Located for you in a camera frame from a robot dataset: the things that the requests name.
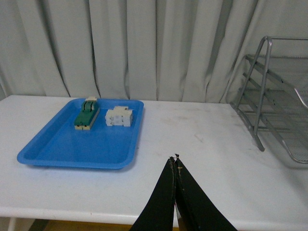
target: floor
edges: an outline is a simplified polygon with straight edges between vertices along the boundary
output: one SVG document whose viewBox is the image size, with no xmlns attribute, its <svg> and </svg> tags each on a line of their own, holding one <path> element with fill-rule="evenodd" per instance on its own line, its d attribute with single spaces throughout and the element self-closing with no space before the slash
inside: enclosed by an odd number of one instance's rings
<svg viewBox="0 0 308 231">
<path fill-rule="evenodd" d="M 130 225 L 75 222 L 61 220 L 36 220 L 29 231 L 128 231 Z"/>
</svg>

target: white table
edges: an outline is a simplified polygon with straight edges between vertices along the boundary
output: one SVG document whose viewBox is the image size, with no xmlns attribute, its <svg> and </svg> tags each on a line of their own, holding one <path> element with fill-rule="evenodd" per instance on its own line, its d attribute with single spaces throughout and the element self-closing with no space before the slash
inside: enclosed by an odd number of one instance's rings
<svg viewBox="0 0 308 231">
<path fill-rule="evenodd" d="M 289 159 L 270 134 L 260 152 L 228 104 L 143 101 L 138 149 L 121 170 L 18 163 L 20 150 L 70 100 L 10 96 L 0 102 L 1 217 L 133 224 L 177 153 L 237 229 L 308 230 L 308 166 Z"/>
</svg>

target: white block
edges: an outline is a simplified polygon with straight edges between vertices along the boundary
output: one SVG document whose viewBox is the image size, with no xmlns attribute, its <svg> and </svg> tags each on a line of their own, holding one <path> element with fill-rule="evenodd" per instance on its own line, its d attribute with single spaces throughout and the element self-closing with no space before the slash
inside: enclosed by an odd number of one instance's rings
<svg viewBox="0 0 308 231">
<path fill-rule="evenodd" d="M 125 126 L 130 127 L 133 113 L 127 106 L 116 106 L 113 110 L 109 109 L 105 116 L 107 126 Z"/>
</svg>

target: metal frame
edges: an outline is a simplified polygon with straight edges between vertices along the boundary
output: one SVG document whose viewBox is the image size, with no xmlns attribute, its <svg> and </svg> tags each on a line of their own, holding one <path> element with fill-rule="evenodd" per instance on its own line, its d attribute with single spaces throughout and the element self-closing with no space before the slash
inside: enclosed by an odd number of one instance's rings
<svg viewBox="0 0 308 231">
<path fill-rule="evenodd" d="M 250 62 L 251 65 L 250 65 L 248 73 L 247 74 L 244 73 L 245 82 L 244 82 L 243 87 L 240 89 L 240 96 L 239 96 L 238 100 L 236 101 L 236 103 L 231 103 L 231 106 L 238 113 L 238 115 L 243 119 L 245 125 L 247 126 L 247 128 L 250 132 L 250 134 L 252 135 L 253 139 L 255 140 L 259 150 L 262 151 L 262 152 L 265 150 L 265 148 L 262 145 L 262 142 L 260 141 L 260 139 L 258 137 L 258 129 L 259 129 L 260 119 L 264 120 L 263 122 L 267 121 L 266 117 L 264 115 L 262 115 L 262 105 L 263 105 L 263 101 L 264 101 L 264 96 L 266 95 L 266 92 L 265 92 L 266 91 L 265 90 L 266 81 L 267 81 L 267 78 L 268 78 L 268 73 L 270 72 L 269 71 L 269 64 L 270 64 L 273 40 L 308 40 L 308 38 L 289 38 L 289 37 L 270 37 L 270 36 L 263 37 L 262 40 L 259 43 L 258 49 L 257 49 L 257 51 L 254 55 L 253 60 L 252 60 L 252 58 L 249 57 L 249 62 Z M 261 65 L 261 64 L 257 63 L 257 60 L 261 56 L 260 52 L 261 52 L 265 42 L 267 42 L 266 43 L 267 44 L 267 50 L 266 50 L 266 55 L 265 55 L 265 63 L 264 63 L 264 65 Z M 257 71 L 262 74 L 261 86 L 258 85 L 255 81 L 253 81 L 250 78 L 254 69 L 257 69 Z M 270 76 L 270 79 L 274 79 L 274 82 L 277 81 L 277 82 L 283 84 L 283 81 L 280 79 L 280 77 L 277 78 L 276 75 L 272 76 L 271 74 L 269 76 Z M 253 108 L 253 111 L 255 111 L 255 113 L 256 113 L 256 119 L 255 119 L 254 125 L 250 122 L 250 120 L 245 115 L 245 113 L 239 108 L 241 100 L 243 99 L 243 97 L 245 97 L 245 90 L 247 88 L 247 84 L 248 84 L 249 81 L 256 87 L 256 89 L 258 89 L 260 91 L 258 104 L 254 105 L 254 108 Z M 274 134 L 274 136 L 279 140 L 279 142 L 285 147 L 285 149 L 288 151 L 288 154 L 290 155 L 290 157 L 293 160 L 295 160 L 299 163 L 308 163 L 306 161 L 296 160 L 292 156 L 290 150 L 287 148 L 287 145 L 285 144 L 283 138 L 277 133 L 277 131 L 275 131 L 275 129 L 272 127 L 272 125 L 267 124 L 266 126 L 268 126 L 268 129 Z"/>
</svg>

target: green block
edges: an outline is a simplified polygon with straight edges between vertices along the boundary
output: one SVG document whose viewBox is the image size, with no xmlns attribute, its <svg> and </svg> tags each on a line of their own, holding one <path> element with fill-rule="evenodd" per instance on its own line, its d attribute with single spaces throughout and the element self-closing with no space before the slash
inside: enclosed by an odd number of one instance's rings
<svg viewBox="0 0 308 231">
<path fill-rule="evenodd" d="M 75 129 L 90 130 L 99 111 L 100 108 L 96 101 L 84 101 L 81 111 L 74 121 Z"/>
</svg>

